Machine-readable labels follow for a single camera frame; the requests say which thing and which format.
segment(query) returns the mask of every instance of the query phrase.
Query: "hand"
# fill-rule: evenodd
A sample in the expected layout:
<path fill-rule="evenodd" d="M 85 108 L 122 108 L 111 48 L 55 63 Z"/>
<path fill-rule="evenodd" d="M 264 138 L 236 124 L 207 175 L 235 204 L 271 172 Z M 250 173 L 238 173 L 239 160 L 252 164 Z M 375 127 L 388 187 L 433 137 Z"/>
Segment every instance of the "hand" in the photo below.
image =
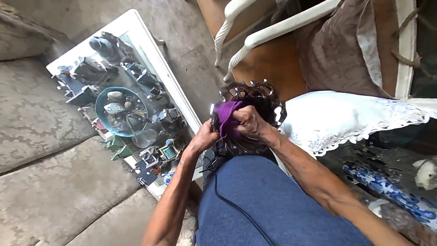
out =
<path fill-rule="evenodd" d="M 211 148 L 219 138 L 220 134 L 218 132 L 212 132 L 211 119 L 209 119 L 199 128 L 199 131 L 191 140 L 189 146 L 191 146 L 195 152 L 200 154 Z"/>
<path fill-rule="evenodd" d="M 272 128 L 251 105 L 234 111 L 232 116 L 240 122 L 237 130 L 246 137 L 265 140 Z"/>

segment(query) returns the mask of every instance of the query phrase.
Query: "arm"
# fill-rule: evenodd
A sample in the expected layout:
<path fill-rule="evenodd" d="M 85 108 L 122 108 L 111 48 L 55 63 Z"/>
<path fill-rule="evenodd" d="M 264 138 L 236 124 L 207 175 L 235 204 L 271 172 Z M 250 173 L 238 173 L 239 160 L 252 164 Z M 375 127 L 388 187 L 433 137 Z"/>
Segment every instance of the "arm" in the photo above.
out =
<path fill-rule="evenodd" d="M 259 138 L 281 159 L 302 189 L 331 214 L 345 217 L 374 245 L 411 245 L 378 216 L 354 198 L 348 187 L 330 170 L 265 122 L 248 106 L 233 113 L 238 131 Z"/>
<path fill-rule="evenodd" d="M 176 245 L 187 207 L 188 189 L 199 155 L 218 139 L 210 121 L 205 122 L 182 153 L 176 172 L 161 196 L 147 226 L 143 246 Z"/>

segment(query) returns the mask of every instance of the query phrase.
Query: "floor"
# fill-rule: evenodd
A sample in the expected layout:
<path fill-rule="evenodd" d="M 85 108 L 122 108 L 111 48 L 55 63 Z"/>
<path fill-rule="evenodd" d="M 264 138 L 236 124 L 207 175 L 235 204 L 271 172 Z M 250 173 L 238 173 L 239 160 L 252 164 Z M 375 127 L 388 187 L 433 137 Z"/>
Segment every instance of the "floor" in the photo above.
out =
<path fill-rule="evenodd" d="M 209 119 L 211 103 L 230 58 L 245 37 L 225 48 L 214 67 L 214 41 L 196 0 L 2 0 L 33 18 L 66 33 L 75 43 L 83 41 L 129 9 L 136 9 L 154 36 L 166 41 L 161 49 L 201 122 Z"/>

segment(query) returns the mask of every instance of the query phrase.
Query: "blue object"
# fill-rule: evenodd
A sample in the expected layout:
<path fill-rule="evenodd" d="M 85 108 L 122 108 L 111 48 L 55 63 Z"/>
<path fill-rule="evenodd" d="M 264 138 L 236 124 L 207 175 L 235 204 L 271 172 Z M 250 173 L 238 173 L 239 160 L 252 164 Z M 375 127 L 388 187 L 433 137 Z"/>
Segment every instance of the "blue object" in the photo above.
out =
<path fill-rule="evenodd" d="M 172 139 L 167 139 L 167 141 L 165 141 L 165 145 L 173 146 L 174 145 L 174 141 Z"/>
<path fill-rule="evenodd" d="M 165 175 L 165 177 L 164 177 L 164 183 L 165 183 L 166 185 L 168 185 L 168 184 L 170 183 L 171 178 L 173 178 L 174 172 L 176 172 L 176 169 L 175 169 L 175 168 L 172 168 L 172 169 L 170 170 L 170 172 L 168 172 L 168 174 Z"/>
<path fill-rule="evenodd" d="M 242 213 L 217 197 L 215 177 L 204 182 L 197 245 L 267 245 Z M 225 163 L 217 171 L 217 192 L 248 213 L 277 246 L 372 245 L 350 221 L 331 215 L 267 158 L 241 155 Z"/>
<path fill-rule="evenodd" d="M 176 153 L 174 152 L 172 147 L 166 146 L 162 149 L 162 152 L 164 153 L 167 160 L 171 160 L 176 157 Z"/>
<path fill-rule="evenodd" d="M 437 209 L 425 198 L 405 192 L 404 187 L 390 181 L 387 175 L 360 166 L 343 166 L 343 170 L 370 189 L 407 210 L 416 220 L 437 231 Z"/>
<path fill-rule="evenodd" d="M 147 124 L 144 125 L 144 127 L 143 127 L 143 129 L 141 131 L 129 134 L 129 133 L 126 133 L 126 132 L 118 131 L 108 121 L 107 115 L 105 113 L 106 110 L 104 109 L 104 106 L 109 103 L 109 101 L 108 101 L 108 93 L 111 92 L 111 91 L 120 91 L 120 92 L 123 92 L 124 95 L 135 96 L 135 97 L 139 98 L 139 96 L 134 91 L 132 91 L 130 89 L 127 89 L 125 87 L 108 87 L 108 88 L 104 89 L 102 91 L 102 93 L 100 93 L 100 95 L 96 99 L 96 113 L 97 113 L 97 116 L 99 117 L 100 122 L 102 122 L 102 125 L 108 131 L 112 132 L 115 135 L 122 136 L 122 137 L 133 137 L 135 135 L 139 135 L 140 133 L 142 133 L 145 130 Z M 143 107 L 146 109 L 146 106 L 145 106 L 144 102 L 141 101 L 141 103 L 142 103 Z"/>

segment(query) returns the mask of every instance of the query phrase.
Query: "lace trim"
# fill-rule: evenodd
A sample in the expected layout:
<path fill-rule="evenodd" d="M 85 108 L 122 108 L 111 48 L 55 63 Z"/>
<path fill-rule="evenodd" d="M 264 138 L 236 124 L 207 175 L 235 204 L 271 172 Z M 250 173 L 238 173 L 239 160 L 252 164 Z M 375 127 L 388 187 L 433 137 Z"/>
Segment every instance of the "lace trim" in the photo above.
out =
<path fill-rule="evenodd" d="M 381 121 L 376 126 L 367 126 L 361 130 L 356 130 L 342 136 L 326 135 L 319 136 L 316 141 L 300 139 L 298 133 L 291 133 L 289 140 L 301 149 L 308 152 L 312 157 L 324 156 L 327 151 L 337 149 L 339 144 L 347 141 L 355 144 L 357 141 L 369 139 L 369 135 L 378 131 L 392 130 L 409 125 L 427 123 L 430 116 L 423 110 L 411 104 L 398 104 L 397 101 L 388 102 L 387 107 L 393 108 L 393 116 L 388 121 Z"/>

